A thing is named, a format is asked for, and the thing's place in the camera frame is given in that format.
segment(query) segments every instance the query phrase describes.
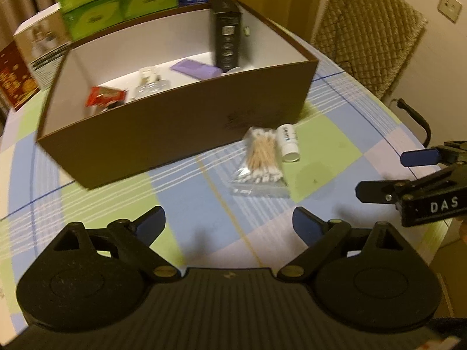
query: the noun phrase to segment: wall outlet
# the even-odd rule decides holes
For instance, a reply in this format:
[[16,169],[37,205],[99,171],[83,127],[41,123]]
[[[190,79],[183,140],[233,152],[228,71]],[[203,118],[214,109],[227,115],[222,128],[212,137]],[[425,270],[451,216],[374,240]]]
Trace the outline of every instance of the wall outlet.
[[462,9],[462,4],[457,0],[440,0],[438,10],[456,23]]

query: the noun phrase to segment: barcode label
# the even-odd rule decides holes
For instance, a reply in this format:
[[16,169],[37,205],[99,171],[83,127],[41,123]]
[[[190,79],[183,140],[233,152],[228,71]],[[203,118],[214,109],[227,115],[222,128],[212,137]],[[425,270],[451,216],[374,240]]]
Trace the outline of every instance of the barcode label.
[[235,32],[235,26],[222,27],[222,35],[233,35],[234,32]]

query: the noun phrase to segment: circular pad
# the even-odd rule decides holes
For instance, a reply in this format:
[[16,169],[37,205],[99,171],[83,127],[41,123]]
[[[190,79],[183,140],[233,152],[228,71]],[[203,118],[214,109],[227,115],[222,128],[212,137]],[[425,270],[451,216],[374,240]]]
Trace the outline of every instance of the circular pad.
[[17,297],[29,324],[92,330],[123,319],[142,301],[145,284],[137,270],[118,259],[74,252],[57,252],[55,262],[24,274]]
[[404,251],[379,253],[325,265],[314,282],[318,302],[330,316],[359,330],[391,333],[425,324],[440,301],[435,275]]

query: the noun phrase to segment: red packet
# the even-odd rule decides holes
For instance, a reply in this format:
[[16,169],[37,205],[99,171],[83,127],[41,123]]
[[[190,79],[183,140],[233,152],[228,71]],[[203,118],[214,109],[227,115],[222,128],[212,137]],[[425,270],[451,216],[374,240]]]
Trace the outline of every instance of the red packet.
[[15,111],[39,91],[14,42],[0,51],[0,90]]
[[86,106],[107,106],[111,102],[124,100],[127,91],[117,90],[109,87],[92,87],[86,101]]

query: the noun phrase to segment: black plastic part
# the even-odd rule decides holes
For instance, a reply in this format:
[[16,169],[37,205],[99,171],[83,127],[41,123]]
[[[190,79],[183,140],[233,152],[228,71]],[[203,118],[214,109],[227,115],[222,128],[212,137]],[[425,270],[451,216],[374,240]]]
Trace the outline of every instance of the black plastic part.
[[398,192],[403,226],[431,223],[467,213],[467,166],[453,164],[412,181]]
[[[322,232],[289,263],[300,277],[188,269],[164,283],[149,270],[170,264],[128,220],[96,230],[71,223],[20,280],[30,327],[6,349],[413,350],[438,338],[421,327],[440,301],[438,280],[390,224],[352,229],[304,208],[293,217]],[[347,258],[350,250],[361,253]]]
[[108,248],[96,249],[82,223],[68,224],[52,240],[16,289],[29,325],[92,330],[121,320],[139,305],[145,290],[140,273],[96,250]]
[[467,161],[467,152],[463,148],[465,146],[464,141],[445,142],[444,146],[436,146],[441,156],[440,163],[450,166],[458,161]]
[[359,255],[323,265],[312,285],[331,316],[378,333],[426,324],[441,299],[436,276],[389,223],[375,224]]
[[404,109],[410,115],[410,117],[412,117],[412,119],[415,120],[415,122],[419,124],[423,130],[425,130],[426,139],[423,142],[423,147],[427,148],[431,140],[431,128],[428,122],[420,115],[420,113],[408,105],[407,102],[405,102],[403,99],[398,99],[398,108]]
[[306,286],[269,269],[188,269],[177,282],[155,284],[111,326],[68,334],[34,325],[6,350],[414,350],[438,338],[427,328],[375,335],[342,325]]
[[329,231],[329,225],[302,206],[294,209],[292,226],[295,233],[302,238],[308,247],[313,246]]
[[107,326],[135,310],[150,284],[180,279],[178,270],[165,278],[154,273],[158,266],[171,266],[148,247],[164,227],[160,206],[107,229],[68,224],[18,282],[16,297],[28,324],[57,331]]
[[453,147],[460,150],[467,150],[467,141],[447,141],[444,146]]
[[408,180],[376,180],[361,181],[355,188],[357,199],[373,204],[395,204],[395,185],[407,183]]

